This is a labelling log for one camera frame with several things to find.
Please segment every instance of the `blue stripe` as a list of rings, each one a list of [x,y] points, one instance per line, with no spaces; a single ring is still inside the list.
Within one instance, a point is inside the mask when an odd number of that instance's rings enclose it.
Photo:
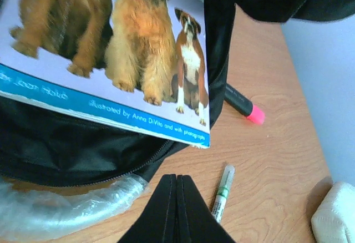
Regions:
[[[191,144],[210,146],[210,135],[140,110],[78,92],[21,73],[0,64],[0,90],[46,103],[53,107],[106,118],[120,124],[170,136]]]

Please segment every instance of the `pen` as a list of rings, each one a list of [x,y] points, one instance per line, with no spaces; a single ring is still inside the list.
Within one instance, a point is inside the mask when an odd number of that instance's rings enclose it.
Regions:
[[[258,125],[264,123],[265,114],[263,111],[228,83],[224,100],[253,123]]]
[[[218,223],[221,222],[224,208],[226,206],[229,191],[232,186],[235,168],[233,165],[227,165],[224,169],[221,183],[218,187],[215,203],[212,208],[212,215]]]

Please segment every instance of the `dog paw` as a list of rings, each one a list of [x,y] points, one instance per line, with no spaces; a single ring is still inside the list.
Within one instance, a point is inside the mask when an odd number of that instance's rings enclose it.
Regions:
[[[147,103],[150,103],[152,105],[157,105],[157,106],[161,106],[161,100],[158,100],[156,97],[153,96],[144,96],[144,100]]]
[[[120,90],[123,90],[124,92],[131,92],[131,93],[134,92],[134,86],[126,82],[123,82],[121,80],[113,80],[112,85]]]
[[[50,53],[59,54],[58,48],[56,48],[54,46],[54,44],[52,42],[50,42],[49,40],[47,42],[44,42],[44,47]]]
[[[20,35],[21,32],[22,32],[22,28],[20,28],[19,26],[10,29],[10,35],[14,39],[18,39],[18,36]]]
[[[80,77],[90,78],[90,71],[83,69],[75,63],[72,63],[67,70],[74,75],[78,75]]]
[[[184,113],[184,106],[178,106],[178,107],[176,107],[176,111],[177,111],[179,114],[183,114],[183,113]]]
[[[37,47],[17,41],[12,48],[28,57],[38,59]]]
[[[200,124],[203,125],[203,126],[206,126],[206,121],[203,118],[201,118],[200,119]]]
[[[176,99],[173,98],[172,96],[163,96],[163,101],[165,101],[166,103],[176,103]]]

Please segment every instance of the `white wall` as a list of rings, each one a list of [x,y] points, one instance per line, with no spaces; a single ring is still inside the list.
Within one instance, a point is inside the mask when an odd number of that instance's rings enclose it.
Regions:
[[[355,16],[282,30],[333,180],[355,185]]]

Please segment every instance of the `dog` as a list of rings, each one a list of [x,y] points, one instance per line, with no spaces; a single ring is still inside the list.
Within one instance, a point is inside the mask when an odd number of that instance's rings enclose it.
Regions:
[[[188,13],[175,8],[182,30],[176,40],[177,74],[171,81],[172,101],[177,102],[176,111],[184,113],[184,104],[200,117],[206,125],[204,109],[209,103],[205,88],[205,57],[197,35],[201,25]]]
[[[106,76],[117,88],[144,93],[144,100],[162,105],[171,93],[176,72],[173,25],[168,0],[116,0],[113,36],[105,54]]]
[[[90,78],[93,68],[105,68],[112,7],[112,0],[20,0],[23,28],[11,29],[12,47],[36,59],[41,47],[70,59],[71,73]]]

